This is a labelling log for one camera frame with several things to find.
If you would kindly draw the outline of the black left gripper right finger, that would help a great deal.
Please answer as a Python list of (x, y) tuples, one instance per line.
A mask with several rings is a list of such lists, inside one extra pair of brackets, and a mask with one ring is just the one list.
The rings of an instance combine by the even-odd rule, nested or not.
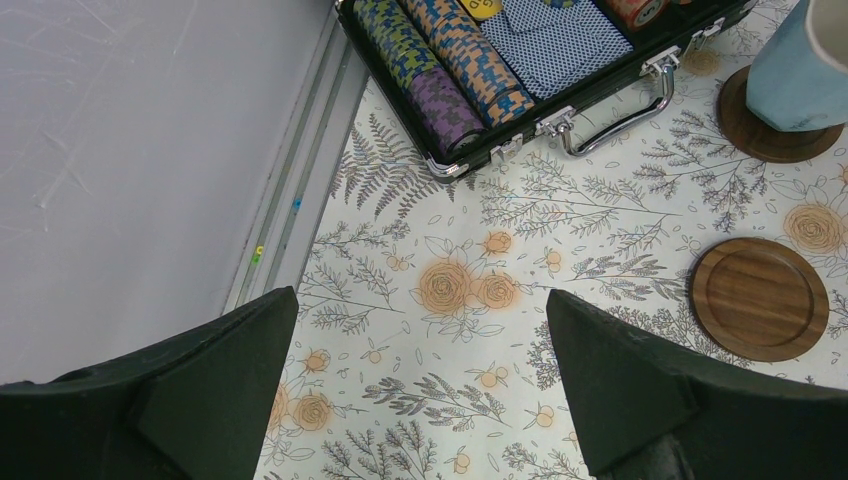
[(563, 290), (546, 313), (599, 479), (843, 479), (847, 394), (696, 353)]

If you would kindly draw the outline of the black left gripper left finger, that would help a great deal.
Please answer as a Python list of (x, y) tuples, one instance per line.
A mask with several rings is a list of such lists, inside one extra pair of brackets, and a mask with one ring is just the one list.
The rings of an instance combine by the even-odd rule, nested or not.
[(296, 325), (290, 287), (48, 383), (1, 388), (5, 479), (249, 479)]

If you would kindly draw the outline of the dark wooden coaster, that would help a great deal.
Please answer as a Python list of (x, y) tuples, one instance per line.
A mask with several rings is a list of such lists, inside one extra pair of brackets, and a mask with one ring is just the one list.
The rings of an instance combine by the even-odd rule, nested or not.
[(716, 105), (716, 123), (722, 135), (741, 152), (768, 163), (795, 164), (811, 160), (832, 147), (845, 124), (826, 129), (781, 132), (746, 105), (749, 66), (735, 72), (722, 86)]
[(781, 362), (808, 352), (828, 324), (829, 298), (801, 255), (775, 241), (734, 238), (709, 248), (688, 280), (692, 313), (739, 357)]

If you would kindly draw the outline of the blue handled white mug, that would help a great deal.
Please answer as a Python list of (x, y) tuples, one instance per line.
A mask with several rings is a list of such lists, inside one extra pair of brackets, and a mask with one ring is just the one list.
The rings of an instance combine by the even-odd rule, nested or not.
[(746, 106), (772, 128), (847, 122), (847, 2), (800, 1), (755, 58)]

